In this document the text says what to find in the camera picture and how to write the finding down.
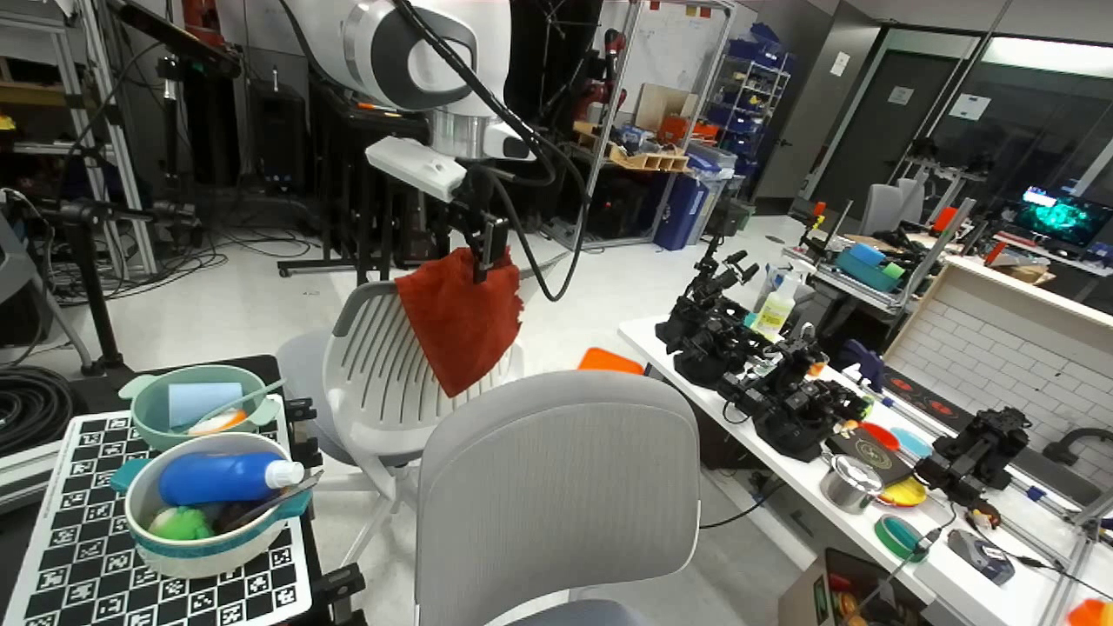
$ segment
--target spray bottle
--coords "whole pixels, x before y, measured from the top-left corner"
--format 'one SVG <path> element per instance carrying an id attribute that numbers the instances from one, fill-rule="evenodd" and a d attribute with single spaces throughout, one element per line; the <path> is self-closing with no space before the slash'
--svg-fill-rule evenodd
<path id="1" fill-rule="evenodd" d="M 274 490 L 304 483 L 304 478 L 305 468 L 277 452 L 195 452 L 167 462 L 160 497 L 171 508 L 267 502 Z"/>
<path id="2" fill-rule="evenodd" d="M 799 288 L 799 280 L 788 270 L 779 286 L 763 299 L 763 311 L 755 318 L 755 333 L 764 333 L 770 340 L 779 337 L 779 332 L 788 326 L 798 306 L 798 288 Z"/>

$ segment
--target office chair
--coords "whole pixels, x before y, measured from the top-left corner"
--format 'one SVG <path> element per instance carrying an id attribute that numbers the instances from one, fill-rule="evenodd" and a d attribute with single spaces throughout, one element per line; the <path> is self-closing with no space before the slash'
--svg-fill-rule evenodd
<path id="1" fill-rule="evenodd" d="M 95 362 L 90 352 L 83 348 L 83 340 L 71 326 L 71 319 L 63 318 L 60 299 L 44 288 L 29 247 L 17 239 L 17 235 L 11 230 L 11 224 L 0 214 L 0 303 L 17 297 L 24 286 L 36 288 L 36 297 L 44 303 L 44 311 L 54 315 L 54 319 L 63 326 L 75 352 L 80 355 L 80 370 L 86 370 Z"/>
<path id="2" fill-rule="evenodd" d="M 356 563 L 364 544 L 399 508 L 399 471 L 412 468 L 437 417 L 470 404 L 506 381 L 517 381 L 527 362 L 511 348 L 494 371 L 458 398 L 447 398 L 426 352 L 412 332 L 399 297 L 391 281 L 357 286 L 332 332 L 309 332 L 277 348 L 287 398 L 309 398 L 317 407 L 317 445 L 357 468 L 373 487 L 391 502 L 356 537 L 341 563 Z"/>
<path id="3" fill-rule="evenodd" d="M 588 586 L 682 570 L 699 537 L 696 415 L 672 385 L 548 371 L 437 420 L 418 471 L 420 626 L 485 626 Z M 578 597 L 517 626 L 633 626 Z"/>

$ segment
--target ceiling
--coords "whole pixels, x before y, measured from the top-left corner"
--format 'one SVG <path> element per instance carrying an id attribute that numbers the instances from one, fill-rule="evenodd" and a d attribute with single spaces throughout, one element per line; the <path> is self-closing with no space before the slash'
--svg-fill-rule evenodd
<path id="1" fill-rule="evenodd" d="M 1113 0 L 850 0 L 887 24 L 924 24 L 957 32 L 1040 35 L 1070 42 L 1113 42 Z"/>

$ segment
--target red cloth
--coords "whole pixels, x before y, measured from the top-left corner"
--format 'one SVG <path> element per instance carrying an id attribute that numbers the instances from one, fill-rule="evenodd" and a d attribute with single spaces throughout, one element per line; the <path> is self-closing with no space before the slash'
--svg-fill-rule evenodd
<path id="1" fill-rule="evenodd" d="M 449 398 L 485 381 L 517 337 L 517 268 L 501 261 L 475 281 L 475 252 L 398 280 L 418 345 Z"/>

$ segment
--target checkered board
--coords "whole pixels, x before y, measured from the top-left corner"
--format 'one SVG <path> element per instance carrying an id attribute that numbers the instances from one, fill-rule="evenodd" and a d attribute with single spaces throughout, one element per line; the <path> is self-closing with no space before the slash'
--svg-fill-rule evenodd
<path id="1" fill-rule="evenodd" d="M 128 415 L 71 420 L 3 626 L 246 626 L 312 607 L 296 521 L 287 521 L 267 554 L 222 578 L 155 575 L 126 529 L 126 502 L 112 490 L 126 459 L 149 459 Z"/>

